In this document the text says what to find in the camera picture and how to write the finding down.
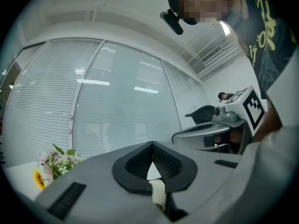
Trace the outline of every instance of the head-mounted camera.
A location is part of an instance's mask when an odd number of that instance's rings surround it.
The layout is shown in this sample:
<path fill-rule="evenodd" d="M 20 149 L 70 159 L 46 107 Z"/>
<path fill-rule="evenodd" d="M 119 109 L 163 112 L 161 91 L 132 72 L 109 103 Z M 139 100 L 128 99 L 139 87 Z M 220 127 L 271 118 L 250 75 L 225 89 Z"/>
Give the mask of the head-mounted camera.
<path fill-rule="evenodd" d="M 178 12 L 178 0 L 168 0 L 170 9 L 167 12 L 162 12 L 160 17 L 166 22 L 166 24 L 178 35 L 183 33 L 183 29 L 179 24 L 179 20 L 182 19 L 189 25 L 197 24 L 195 18 L 183 18 Z"/>

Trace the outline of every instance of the flower bouquet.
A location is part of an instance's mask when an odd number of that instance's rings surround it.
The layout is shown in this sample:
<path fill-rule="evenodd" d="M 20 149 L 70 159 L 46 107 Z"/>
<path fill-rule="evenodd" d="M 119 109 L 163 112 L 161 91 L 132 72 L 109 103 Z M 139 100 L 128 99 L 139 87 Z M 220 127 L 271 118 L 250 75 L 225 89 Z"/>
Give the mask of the flower bouquet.
<path fill-rule="evenodd" d="M 47 150 L 46 155 L 40 155 L 37 163 L 37 167 L 40 165 L 43 166 L 43 171 L 47 175 L 47 179 L 42 178 L 37 168 L 35 168 L 33 172 L 36 186 L 41 190 L 45 188 L 45 180 L 51 183 L 81 162 L 75 149 L 69 149 L 64 153 L 64 151 L 55 144 L 53 144 L 53 146 L 55 149 Z"/>

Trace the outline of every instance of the chair backrest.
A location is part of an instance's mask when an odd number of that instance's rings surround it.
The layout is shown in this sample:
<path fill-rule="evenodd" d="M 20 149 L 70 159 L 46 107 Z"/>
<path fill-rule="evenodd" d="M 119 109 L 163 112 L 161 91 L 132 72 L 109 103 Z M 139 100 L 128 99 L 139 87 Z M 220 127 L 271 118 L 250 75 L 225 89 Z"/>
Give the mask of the chair backrest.
<path fill-rule="evenodd" d="M 185 117 L 191 117 L 196 125 L 206 123 L 212 120 L 214 115 L 215 106 L 205 105 L 200 107 L 191 114 L 185 115 Z"/>

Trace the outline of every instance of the black t-shirt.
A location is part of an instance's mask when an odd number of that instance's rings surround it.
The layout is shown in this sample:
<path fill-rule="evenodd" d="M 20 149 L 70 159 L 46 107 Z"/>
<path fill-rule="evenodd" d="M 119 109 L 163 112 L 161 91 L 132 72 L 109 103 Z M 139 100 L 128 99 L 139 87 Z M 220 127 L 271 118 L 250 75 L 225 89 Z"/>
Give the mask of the black t-shirt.
<path fill-rule="evenodd" d="M 228 93 L 228 97 L 227 97 L 227 100 L 229 100 L 230 98 L 232 98 L 235 94 L 232 94 L 232 93 Z"/>
<path fill-rule="evenodd" d="M 297 42 L 270 0 L 246 0 L 249 18 L 235 27 L 239 42 L 254 69 L 262 99 L 290 60 Z"/>

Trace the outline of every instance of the black vent slot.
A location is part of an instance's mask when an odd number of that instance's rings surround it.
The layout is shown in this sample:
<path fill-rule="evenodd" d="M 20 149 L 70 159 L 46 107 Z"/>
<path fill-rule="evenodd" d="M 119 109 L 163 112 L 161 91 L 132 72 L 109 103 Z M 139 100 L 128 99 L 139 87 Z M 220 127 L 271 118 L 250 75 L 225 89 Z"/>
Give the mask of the black vent slot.
<path fill-rule="evenodd" d="M 148 146 L 126 163 L 125 169 L 136 177 L 146 180 L 152 163 L 152 150 Z"/>
<path fill-rule="evenodd" d="M 85 188 L 86 185 L 73 182 L 54 204 L 52 204 L 48 212 L 63 221 Z"/>
<path fill-rule="evenodd" d="M 216 160 L 214 163 L 228 167 L 228 168 L 235 168 L 238 165 L 237 162 L 230 162 L 230 161 L 221 160 L 221 159 Z"/>
<path fill-rule="evenodd" d="M 174 178 L 182 171 L 183 164 L 179 159 L 175 158 L 165 150 L 162 150 L 157 145 L 153 145 L 152 149 L 153 162 L 164 182 Z"/>

